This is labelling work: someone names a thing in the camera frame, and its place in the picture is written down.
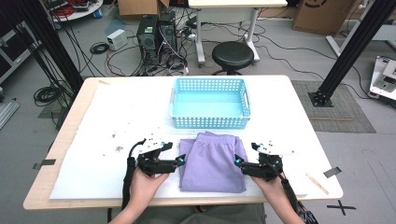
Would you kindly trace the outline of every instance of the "lavender fabric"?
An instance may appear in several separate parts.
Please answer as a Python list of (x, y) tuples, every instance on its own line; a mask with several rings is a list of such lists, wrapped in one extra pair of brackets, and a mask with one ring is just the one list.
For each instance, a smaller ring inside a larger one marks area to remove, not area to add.
[(228, 134), (198, 133), (196, 139), (181, 139), (180, 154), (186, 164), (179, 167), (180, 189), (199, 192), (240, 193), (246, 190), (234, 154), (247, 159), (242, 140)]

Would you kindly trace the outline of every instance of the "gray floor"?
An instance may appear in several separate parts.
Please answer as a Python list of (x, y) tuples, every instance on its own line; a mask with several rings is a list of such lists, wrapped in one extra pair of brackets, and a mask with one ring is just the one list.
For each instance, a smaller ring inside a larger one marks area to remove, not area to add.
[[(114, 26), (111, 16), (100, 20), (92, 17), (70, 22), (75, 35), (89, 54), (92, 44), (106, 41), (105, 29)], [(335, 57), (324, 36), (296, 32), (291, 29), (292, 21), (264, 20), (258, 21), (265, 27), (264, 35), (278, 45), (287, 48), (310, 48)], [(135, 33), (136, 21), (126, 21), (125, 30)], [(206, 27), (204, 38), (220, 41), (236, 39), (225, 29)], [(64, 30), (60, 31), (64, 45), (71, 57), (77, 62), (76, 53), (71, 48), (70, 40)], [(316, 72), (322, 77), (329, 73), (334, 60), (325, 58), (313, 51), (303, 49), (280, 49), (269, 40), (260, 38), (256, 46), (265, 46), (276, 58), (287, 59), (298, 70)], [(204, 43), (206, 52), (211, 52), (215, 43)], [(190, 75), (207, 75), (218, 70), (210, 57), (204, 67), (199, 68), (194, 54), (195, 47), (189, 49), (187, 58)], [(292, 80), (320, 80), (313, 74), (293, 71), (286, 62), (270, 58), (265, 48), (259, 48), (261, 61), (243, 69), (244, 74), (273, 75), (284, 74)], [(373, 69), (375, 56), (385, 55), (396, 58), (396, 52), (385, 42), (373, 41), (359, 57), (355, 66), (361, 73), (361, 84), (367, 91)], [(139, 60), (139, 50), (125, 50), (112, 62), (124, 73), (131, 73)], [(92, 62), (101, 72), (105, 72), (105, 55), (93, 56)], [(87, 69), (82, 73), (91, 77)], [(345, 83), (353, 86), (363, 96), (359, 87), (358, 74), (351, 70)], [(46, 157), (50, 144), (57, 131), (51, 119), (38, 119), (41, 107), (35, 106), (33, 94), (39, 88), (48, 86), (49, 82), (41, 68), (30, 57), (4, 83), (1, 84), (8, 99), (17, 98), (21, 107), (0, 131), (0, 223), (106, 223), (106, 209), (70, 209), (56, 211), (26, 211), (22, 204), (28, 193), (37, 170), (32, 169), (36, 162)], [(317, 133), (330, 163), (338, 166), (342, 173), (337, 177), (344, 190), (341, 199), (343, 205), (354, 206), (356, 210), (346, 210), (344, 216), (340, 209), (327, 208), (337, 205), (336, 200), (305, 202), (320, 223), (394, 223), (396, 220), (396, 110), (375, 100), (360, 99), (352, 92), (367, 118), (373, 124), (376, 133)], [(266, 212), (268, 223), (281, 223), (268, 204)]]

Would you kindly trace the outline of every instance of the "tape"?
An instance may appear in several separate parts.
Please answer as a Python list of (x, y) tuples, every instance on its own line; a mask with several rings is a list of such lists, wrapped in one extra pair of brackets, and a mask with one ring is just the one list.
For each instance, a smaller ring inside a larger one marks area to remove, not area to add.
[(102, 18), (102, 10), (100, 8), (96, 9), (93, 12), (93, 17), (96, 18), (96, 19), (101, 19)]
[(53, 165), (55, 164), (56, 160), (43, 160), (40, 164), (35, 163), (35, 165), (33, 166), (34, 170), (40, 170), (41, 166), (43, 165)]
[(326, 172), (323, 173), (323, 174), (326, 175), (327, 178), (329, 178), (329, 177), (331, 177), (331, 176), (333, 176), (333, 175), (338, 175), (338, 174), (340, 174), (340, 173), (341, 173), (341, 169), (338, 168), (338, 166), (337, 166), (337, 167), (335, 167), (335, 168), (332, 168), (332, 169), (326, 171)]

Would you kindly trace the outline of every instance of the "blue plastic basket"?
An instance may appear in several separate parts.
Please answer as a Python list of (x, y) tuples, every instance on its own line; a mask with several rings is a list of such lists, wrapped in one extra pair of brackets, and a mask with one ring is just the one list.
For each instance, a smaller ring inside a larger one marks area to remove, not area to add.
[(244, 129), (250, 120), (242, 78), (177, 78), (170, 103), (179, 129)]

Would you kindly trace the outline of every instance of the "black stool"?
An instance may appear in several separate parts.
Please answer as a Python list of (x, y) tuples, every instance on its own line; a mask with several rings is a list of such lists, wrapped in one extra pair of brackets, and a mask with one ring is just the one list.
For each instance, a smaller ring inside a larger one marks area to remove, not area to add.
[(228, 41), (213, 48), (212, 58), (221, 66), (221, 70), (213, 73), (212, 76), (220, 72), (227, 72), (227, 75), (242, 75), (236, 70), (248, 67), (254, 60), (254, 54), (249, 46)]

